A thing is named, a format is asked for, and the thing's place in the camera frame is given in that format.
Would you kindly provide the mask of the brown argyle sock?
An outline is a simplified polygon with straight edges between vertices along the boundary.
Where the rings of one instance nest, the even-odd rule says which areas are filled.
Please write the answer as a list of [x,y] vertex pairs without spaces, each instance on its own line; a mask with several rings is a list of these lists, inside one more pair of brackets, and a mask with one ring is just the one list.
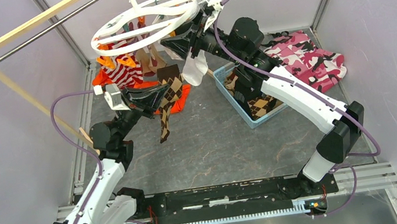
[[163,98],[159,110],[160,113],[160,143],[164,143],[169,137],[169,117],[171,109],[182,97],[183,78],[180,73],[179,66],[173,64],[172,66],[164,67],[157,70],[157,79],[160,85],[169,85],[169,89]]
[[273,96],[262,95],[249,100],[247,105],[250,111],[250,118],[255,121],[283,105],[283,102]]

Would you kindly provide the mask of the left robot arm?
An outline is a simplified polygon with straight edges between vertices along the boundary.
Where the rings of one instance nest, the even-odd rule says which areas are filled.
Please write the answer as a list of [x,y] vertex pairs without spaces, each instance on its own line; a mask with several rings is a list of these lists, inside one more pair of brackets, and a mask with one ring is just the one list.
[[128,134],[140,118],[154,117],[168,90],[168,84],[123,90],[111,84],[92,92],[106,98],[116,117],[94,124],[89,131],[98,154],[77,146],[95,159],[95,173],[66,219],[53,224],[124,224],[130,217],[139,219],[146,214],[147,202],[128,193],[116,195],[111,206],[108,201],[133,159],[134,143],[126,140]]

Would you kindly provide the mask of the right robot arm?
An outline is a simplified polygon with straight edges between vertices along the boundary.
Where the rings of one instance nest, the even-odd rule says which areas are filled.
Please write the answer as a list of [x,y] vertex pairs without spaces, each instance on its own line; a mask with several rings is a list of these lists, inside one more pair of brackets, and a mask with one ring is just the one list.
[[162,39],[161,45],[183,59],[207,52],[233,62],[241,89],[234,93],[243,104],[253,95],[279,99],[315,124],[324,133],[316,150],[299,173],[298,186],[304,194],[315,194],[322,179],[336,165],[351,155],[363,133],[364,107],[359,102],[346,104],[331,99],[290,74],[278,58],[260,48],[264,34],[249,17],[234,22],[230,33],[217,26],[205,27],[205,14],[181,25],[174,37]]

